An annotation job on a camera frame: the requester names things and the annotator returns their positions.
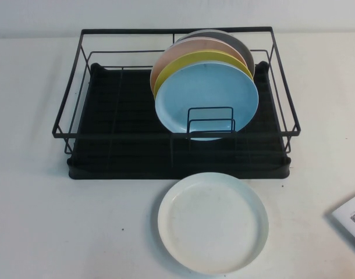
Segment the white wall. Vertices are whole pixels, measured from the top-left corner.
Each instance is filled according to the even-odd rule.
[[[83,28],[264,25],[355,31],[355,0],[0,0],[0,37],[70,36]]]

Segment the yellow plate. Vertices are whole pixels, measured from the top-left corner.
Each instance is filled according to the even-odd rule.
[[[181,68],[188,66],[192,63],[200,62],[200,61],[220,61],[237,67],[245,74],[247,74],[251,80],[253,80],[253,76],[251,75],[249,69],[237,58],[232,55],[227,54],[226,52],[216,51],[214,49],[205,49],[202,51],[195,51],[188,54],[185,54],[170,64],[168,64],[159,74],[153,90],[154,99],[157,97],[157,93],[161,85],[165,82],[165,80],[171,76],[174,72],[180,70]]]

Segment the white plate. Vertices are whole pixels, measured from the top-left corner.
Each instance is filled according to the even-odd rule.
[[[235,177],[200,173],[176,183],[158,212],[169,253],[204,274],[241,269],[262,251],[268,217],[257,194]]]

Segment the dish rack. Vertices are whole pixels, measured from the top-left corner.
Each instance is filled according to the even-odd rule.
[[[82,30],[52,130],[65,141],[71,178],[181,179],[205,171],[242,179],[289,175],[290,140],[300,125],[272,27],[216,29],[243,41],[255,60],[259,105],[239,132],[233,125],[229,131],[190,132],[191,123],[202,120],[188,116],[187,133],[174,134],[155,113],[152,65],[175,39],[198,29]],[[233,117],[226,121],[234,123]]]

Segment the blue plate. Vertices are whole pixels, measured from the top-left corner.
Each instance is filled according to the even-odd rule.
[[[186,133],[187,128],[189,132],[239,131],[257,108],[258,91],[251,78],[217,61],[194,63],[173,73],[155,100],[159,120],[173,133]]]

